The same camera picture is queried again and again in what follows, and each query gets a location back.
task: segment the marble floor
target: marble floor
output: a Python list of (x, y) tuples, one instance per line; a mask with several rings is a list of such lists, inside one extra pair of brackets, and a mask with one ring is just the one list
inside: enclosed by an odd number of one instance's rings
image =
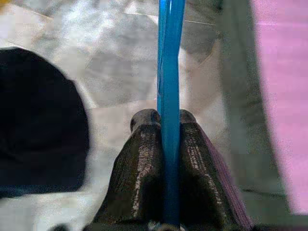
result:
[[(231, 165), (215, 13), (188, 1), (184, 19), (181, 108), (196, 116)], [(23, 208), (31, 212), (24, 223), (4, 230), (47, 231), (67, 223), (72, 231), (80, 231), (92, 220), (105, 196), (113, 161), (129, 137), (131, 117), (143, 108), (156, 108), (157, 23), (158, 0), (12, 0), (1, 10), (0, 47), (34, 51), (74, 80), (91, 132), (84, 187), (76, 193), (25, 197)], [(247, 206), (256, 207), (249, 197), (244, 194), (252, 203)], [(19, 203), (3, 201), (0, 213), (16, 213)], [(0, 224), (9, 217), (0, 216)], [(7, 223), (16, 225), (13, 220)]]

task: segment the pink wall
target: pink wall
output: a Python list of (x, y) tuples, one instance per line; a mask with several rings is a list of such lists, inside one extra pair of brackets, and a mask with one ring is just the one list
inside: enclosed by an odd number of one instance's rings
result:
[(277, 159), (291, 209), (308, 214), (308, 1), (252, 2)]

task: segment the gray fabric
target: gray fabric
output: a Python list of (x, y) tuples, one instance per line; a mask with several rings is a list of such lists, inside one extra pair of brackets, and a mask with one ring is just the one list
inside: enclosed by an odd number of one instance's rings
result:
[[(249, 0), (223, 2), (218, 16), (222, 40), (220, 69), (231, 128), (232, 172), (242, 191), (258, 193), (249, 195), (250, 201), (246, 200), (246, 204), (252, 201), (265, 204), (263, 197), (271, 195), (270, 202), (276, 203), (279, 199), (280, 207), (283, 207), (278, 211), (279, 215), (286, 216), (285, 192), (270, 143), (260, 92), (253, 23)], [(273, 210), (279, 216), (271, 206), (267, 203), (260, 211)]]

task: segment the tile grout line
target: tile grout line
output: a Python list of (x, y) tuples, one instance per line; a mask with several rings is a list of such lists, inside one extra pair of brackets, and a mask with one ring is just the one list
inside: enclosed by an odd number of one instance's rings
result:
[[(144, 14), (144, 13), (128, 13), (128, 12), (124, 12), (125, 14), (133, 14), (133, 15), (144, 15), (144, 16), (148, 16), (148, 17), (158, 17), (156, 15), (150, 15), (150, 14)], [(203, 22), (197, 22), (197, 21), (191, 21), (191, 20), (184, 20), (185, 22), (188, 23), (197, 23), (197, 24), (203, 24), (203, 25), (209, 25), (209, 26), (216, 26), (216, 24), (213, 23), (203, 23)]]
[(47, 18), (48, 20), (53, 20), (53, 18), (50, 18), (50, 17), (48, 17), (48, 16), (46, 16), (46, 15), (43, 15), (43, 14), (41, 14), (41, 13), (35, 12), (35, 11), (33, 11), (33, 10), (27, 8), (27, 7), (18, 6), (18, 5), (16, 5), (16, 4), (14, 4), (14, 3), (9, 3), (9, 5), (13, 5), (13, 6), (15, 6), (15, 7), (22, 8), (22, 9), (28, 11), (28, 12), (31, 12), (31, 13), (37, 14), (37, 15), (39, 15), (39, 16), (41, 16), (41, 17)]

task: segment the floor tile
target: floor tile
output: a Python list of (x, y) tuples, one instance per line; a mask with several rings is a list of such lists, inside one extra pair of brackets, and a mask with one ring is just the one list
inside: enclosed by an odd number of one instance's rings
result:
[(100, 9), (101, 11), (123, 12), (128, 0), (12, 0), (12, 3), (28, 8), (34, 12), (54, 18), (74, 11), (76, 6), (84, 6), (83, 9)]
[(136, 101), (88, 111), (93, 147), (112, 147), (119, 152), (130, 136), (131, 118), (144, 108), (156, 108), (156, 101)]
[(0, 14), (0, 38), (28, 48), (50, 18), (13, 4), (6, 4)]
[(0, 38), (0, 48), (5, 48), (5, 47), (16, 47), (16, 45), (6, 41), (5, 39)]
[[(156, 82), (157, 25), (145, 15), (123, 14), (114, 27), (105, 30), (99, 49), (88, 65), (83, 83), (100, 107), (153, 99)], [(213, 26), (185, 23), (181, 63), (193, 59), (194, 68), (211, 53)]]
[[(126, 7), (125, 12), (158, 16), (158, 2), (158, 0), (132, 0)], [(184, 19), (215, 24), (215, 12), (203, 3), (194, 5), (186, 2)]]

